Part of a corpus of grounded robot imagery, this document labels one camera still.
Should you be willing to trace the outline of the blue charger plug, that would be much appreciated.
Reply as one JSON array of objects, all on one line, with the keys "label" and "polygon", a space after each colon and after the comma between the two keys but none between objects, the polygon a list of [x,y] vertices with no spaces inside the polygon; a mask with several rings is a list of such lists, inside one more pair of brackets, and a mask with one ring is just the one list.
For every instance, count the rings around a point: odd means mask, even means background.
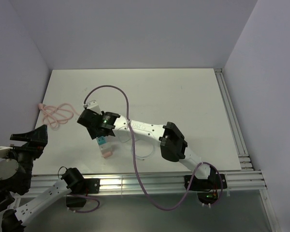
[{"label": "blue charger plug", "polygon": [[104,136],[101,136],[101,137],[97,137],[96,138],[96,141],[98,143],[99,146],[102,146],[103,144],[107,143],[106,139]]}]

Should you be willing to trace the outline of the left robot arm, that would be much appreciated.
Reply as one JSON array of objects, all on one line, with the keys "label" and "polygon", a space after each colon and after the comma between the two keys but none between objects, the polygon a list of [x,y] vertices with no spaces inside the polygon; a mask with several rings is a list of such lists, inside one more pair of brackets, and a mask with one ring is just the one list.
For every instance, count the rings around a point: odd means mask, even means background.
[{"label": "left robot arm", "polygon": [[51,187],[20,208],[13,209],[13,195],[23,196],[31,187],[33,163],[48,144],[47,126],[32,131],[12,134],[12,141],[22,146],[0,145],[0,213],[3,213],[3,232],[22,232],[40,212],[64,195],[84,189],[84,177],[77,168],[69,168]]}]

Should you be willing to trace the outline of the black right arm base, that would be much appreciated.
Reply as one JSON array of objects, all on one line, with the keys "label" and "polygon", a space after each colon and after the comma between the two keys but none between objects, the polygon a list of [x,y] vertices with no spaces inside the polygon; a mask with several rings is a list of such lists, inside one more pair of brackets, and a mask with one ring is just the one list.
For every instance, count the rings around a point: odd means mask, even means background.
[{"label": "black right arm base", "polygon": [[190,191],[210,191],[213,189],[227,189],[227,181],[224,174],[210,174],[208,179],[193,178]]}]

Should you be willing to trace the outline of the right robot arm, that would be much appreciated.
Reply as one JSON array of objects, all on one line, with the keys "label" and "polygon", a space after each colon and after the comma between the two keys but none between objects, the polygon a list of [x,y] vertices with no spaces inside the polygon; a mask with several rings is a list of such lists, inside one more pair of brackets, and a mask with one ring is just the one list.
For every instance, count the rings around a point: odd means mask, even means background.
[{"label": "right robot arm", "polygon": [[148,124],[128,120],[112,112],[98,114],[85,109],[77,123],[87,129],[92,139],[101,136],[122,137],[133,134],[135,139],[144,140],[159,147],[162,158],[167,161],[179,162],[192,172],[199,165],[194,175],[200,180],[202,187],[208,189],[216,183],[214,169],[189,148],[184,135],[172,122],[167,122],[166,125]]}]

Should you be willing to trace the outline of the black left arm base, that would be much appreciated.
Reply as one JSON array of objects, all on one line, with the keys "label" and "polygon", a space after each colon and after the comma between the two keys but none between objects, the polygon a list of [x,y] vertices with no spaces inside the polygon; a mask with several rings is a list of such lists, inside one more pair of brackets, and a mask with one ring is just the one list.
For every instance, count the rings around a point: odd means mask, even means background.
[{"label": "black left arm base", "polygon": [[90,211],[100,205],[98,199],[93,195],[100,192],[100,179],[86,178],[82,188],[74,193],[69,194],[65,199],[66,207],[75,212]]}]

